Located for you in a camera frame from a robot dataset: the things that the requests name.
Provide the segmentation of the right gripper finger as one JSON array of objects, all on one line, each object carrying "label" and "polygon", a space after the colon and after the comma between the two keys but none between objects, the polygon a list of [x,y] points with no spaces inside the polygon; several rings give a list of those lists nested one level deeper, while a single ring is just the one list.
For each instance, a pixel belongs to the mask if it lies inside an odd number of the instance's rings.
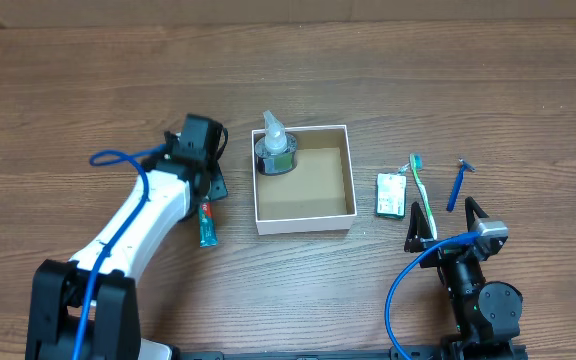
[{"label": "right gripper finger", "polygon": [[423,252],[434,243],[429,223],[418,202],[413,202],[404,244],[405,252]]},{"label": "right gripper finger", "polygon": [[473,197],[467,197],[465,199],[465,213],[467,229],[469,231],[479,231],[482,220],[489,217]]}]

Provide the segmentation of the green red toothpaste tube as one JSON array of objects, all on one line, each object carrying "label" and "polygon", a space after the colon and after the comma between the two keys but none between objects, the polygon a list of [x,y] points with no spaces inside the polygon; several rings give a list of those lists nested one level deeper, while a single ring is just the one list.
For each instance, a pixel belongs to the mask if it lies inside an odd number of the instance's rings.
[{"label": "green red toothpaste tube", "polygon": [[199,208],[200,246],[202,248],[218,245],[216,227],[212,216],[211,202],[205,198]]}]

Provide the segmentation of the clear soap pump bottle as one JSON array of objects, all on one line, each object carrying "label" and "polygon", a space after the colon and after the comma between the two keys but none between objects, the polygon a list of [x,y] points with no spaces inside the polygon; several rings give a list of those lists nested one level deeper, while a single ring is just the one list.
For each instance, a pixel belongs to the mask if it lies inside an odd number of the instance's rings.
[{"label": "clear soap pump bottle", "polygon": [[257,171],[266,176],[286,174],[297,166],[297,139],[271,111],[264,111],[263,117],[264,135],[254,145]]}]

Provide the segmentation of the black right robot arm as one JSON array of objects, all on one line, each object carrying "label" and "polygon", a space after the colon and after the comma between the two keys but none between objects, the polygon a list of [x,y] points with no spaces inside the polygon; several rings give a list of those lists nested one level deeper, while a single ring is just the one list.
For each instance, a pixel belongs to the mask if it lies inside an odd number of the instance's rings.
[{"label": "black right robot arm", "polygon": [[505,282],[489,282],[480,264],[496,255],[508,239],[508,227],[489,217],[477,202],[465,200],[467,230],[476,238],[468,244],[446,244],[420,261],[422,268],[435,268],[447,289],[457,332],[437,346],[411,349],[414,359],[521,360],[524,346],[513,339],[520,334],[523,296]]}]

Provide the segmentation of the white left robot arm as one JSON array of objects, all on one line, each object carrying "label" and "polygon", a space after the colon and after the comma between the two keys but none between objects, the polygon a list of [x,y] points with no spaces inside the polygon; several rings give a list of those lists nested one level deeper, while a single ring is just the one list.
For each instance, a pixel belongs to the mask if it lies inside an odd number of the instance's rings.
[{"label": "white left robot arm", "polygon": [[137,178],[101,232],[69,261],[47,259],[31,292],[28,359],[172,360],[180,350],[143,338],[136,287],[168,232],[225,197],[219,150],[160,145],[135,154],[103,150],[93,166],[127,162]]}]

